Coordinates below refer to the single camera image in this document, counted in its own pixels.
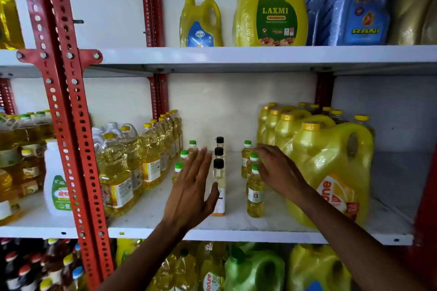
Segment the person's right hand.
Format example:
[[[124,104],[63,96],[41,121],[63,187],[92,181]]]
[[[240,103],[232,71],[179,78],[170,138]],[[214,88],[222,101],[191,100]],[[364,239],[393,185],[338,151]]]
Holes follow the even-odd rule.
[[[294,162],[277,146],[258,144],[258,170],[262,181],[276,193],[302,208],[309,185]]]

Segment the person's left forearm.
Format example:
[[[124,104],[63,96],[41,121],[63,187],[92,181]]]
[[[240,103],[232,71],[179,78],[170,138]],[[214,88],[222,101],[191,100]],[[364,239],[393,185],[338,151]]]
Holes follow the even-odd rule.
[[[160,222],[95,291],[145,291],[161,264],[191,228],[193,224]]]

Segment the white shelf board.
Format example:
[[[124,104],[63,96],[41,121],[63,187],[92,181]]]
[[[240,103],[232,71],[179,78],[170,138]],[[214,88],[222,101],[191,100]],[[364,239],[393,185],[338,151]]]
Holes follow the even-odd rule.
[[[84,77],[155,73],[331,73],[437,76],[437,45],[115,48],[86,52]]]
[[[191,230],[185,240],[262,243],[327,243],[316,230],[296,222],[278,194],[264,191],[264,216],[249,217],[246,211],[245,181],[237,153],[226,156],[226,213],[208,217]],[[409,246],[431,153],[377,153],[371,168],[371,198],[366,230],[380,243]],[[108,220],[110,238],[146,238],[161,220],[172,187],[171,174],[159,186],[146,192],[134,207]],[[20,201],[18,220],[0,227],[0,238],[77,238],[74,219],[52,216],[42,193]]]

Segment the yellow oil jug red label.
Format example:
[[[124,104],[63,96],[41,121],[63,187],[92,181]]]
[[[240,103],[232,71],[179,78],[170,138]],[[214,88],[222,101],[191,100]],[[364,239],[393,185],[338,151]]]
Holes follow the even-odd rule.
[[[306,183],[342,214],[364,227],[370,197],[374,139],[357,123],[322,128],[303,121],[289,155]]]

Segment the oil bottle white label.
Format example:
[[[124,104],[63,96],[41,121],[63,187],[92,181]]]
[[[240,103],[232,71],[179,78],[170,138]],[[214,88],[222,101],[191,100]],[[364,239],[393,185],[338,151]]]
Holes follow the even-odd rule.
[[[228,247],[225,242],[200,242],[197,253],[198,291],[224,291],[227,258]]]

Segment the red perforated steel upright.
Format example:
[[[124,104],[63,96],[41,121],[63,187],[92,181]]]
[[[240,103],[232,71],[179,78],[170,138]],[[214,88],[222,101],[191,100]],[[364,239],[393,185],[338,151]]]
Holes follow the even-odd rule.
[[[70,0],[27,0],[27,7],[36,48],[19,50],[17,58],[44,79],[88,285],[96,290],[114,264],[83,74],[103,56],[78,48]]]
[[[12,88],[7,78],[0,78],[0,107],[3,107],[8,115],[16,114]]]
[[[414,223],[409,264],[426,282],[437,287],[437,145]]]
[[[331,103],[335,79],[336,76],[333,72],[324,72],[317,74],[314,103],[316,105],[319,105],[320,108],[332,106]]]
[[[164,21],[162,0],[142,0],[147,47],[164,47]],[[169,111],[167,74],[163,68],[152,70],[147,77],[150,83],[152,117],[158,119]]]

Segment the small yellow jug blue label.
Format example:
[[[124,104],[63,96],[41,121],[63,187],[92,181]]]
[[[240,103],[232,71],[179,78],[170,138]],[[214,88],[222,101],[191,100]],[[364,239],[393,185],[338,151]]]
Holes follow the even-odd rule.
[[[180,47],[223,47],[221,13],[214,0],[185,0],[180,16]]]

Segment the large yellow jug green label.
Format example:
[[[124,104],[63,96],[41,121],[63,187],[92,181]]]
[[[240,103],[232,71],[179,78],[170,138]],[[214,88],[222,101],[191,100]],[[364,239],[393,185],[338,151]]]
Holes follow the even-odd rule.
[[[237,0],[235,45],[305,46],[308,15],[305,0]]]

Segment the blue oil jug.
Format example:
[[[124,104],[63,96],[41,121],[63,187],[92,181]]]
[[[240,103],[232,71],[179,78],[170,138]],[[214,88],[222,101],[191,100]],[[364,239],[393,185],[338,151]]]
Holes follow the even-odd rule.
[[[323,0],[305,0],[308,14],[308,36],[306,46],[316,45],[317,28]]]
[[[316,45],[386,45],[388,0],[323,0]]]

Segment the white jug green label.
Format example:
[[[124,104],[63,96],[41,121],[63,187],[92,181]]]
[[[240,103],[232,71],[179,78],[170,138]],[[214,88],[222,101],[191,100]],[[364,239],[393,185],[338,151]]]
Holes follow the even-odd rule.
[[[48,211],[52,216],[72,218],[72,205],[56,139],[46,139],[44,162],[43,195]]]

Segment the yellow-cap bottle brown label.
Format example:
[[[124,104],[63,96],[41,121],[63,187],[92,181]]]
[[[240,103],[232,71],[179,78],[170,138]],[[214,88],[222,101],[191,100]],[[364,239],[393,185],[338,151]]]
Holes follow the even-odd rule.
[[[23,173],[20,190],[23,197],[33,195],[43,190],[44,177],[41,171],[39,158],[33,149],[21,150],[22,160],[20,163]]]

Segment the cluster of dark sauce bottles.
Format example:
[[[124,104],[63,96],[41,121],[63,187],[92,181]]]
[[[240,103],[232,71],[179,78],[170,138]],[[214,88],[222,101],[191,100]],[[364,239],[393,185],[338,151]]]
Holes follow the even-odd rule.
[[[0,238],[0,291],[90,291],[79,242]]]

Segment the cluster of medium oil bottles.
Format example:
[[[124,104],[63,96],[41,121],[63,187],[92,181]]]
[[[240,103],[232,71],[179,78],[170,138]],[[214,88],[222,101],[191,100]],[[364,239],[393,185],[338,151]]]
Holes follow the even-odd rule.
[[[52,119],[46,111],[7,115],[0,109],[0,123],[12,130],[14,142],[21,149],[33,150],[33,155],[38,158],[41,172],[45,173],[46,140],[55,139]]]

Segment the yellow jug white label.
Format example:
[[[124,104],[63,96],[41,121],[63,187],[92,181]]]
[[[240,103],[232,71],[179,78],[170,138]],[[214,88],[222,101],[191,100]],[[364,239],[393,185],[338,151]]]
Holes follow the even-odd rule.
[[[20,197],[11,175],[0,169],[0,226],[6,226],[22,215]]]

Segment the golden oil jug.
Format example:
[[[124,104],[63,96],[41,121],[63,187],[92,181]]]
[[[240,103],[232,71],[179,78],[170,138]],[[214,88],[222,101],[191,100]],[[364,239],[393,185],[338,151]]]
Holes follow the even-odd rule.
[[[437,45],[437,0],[391,0],[388,45]]]

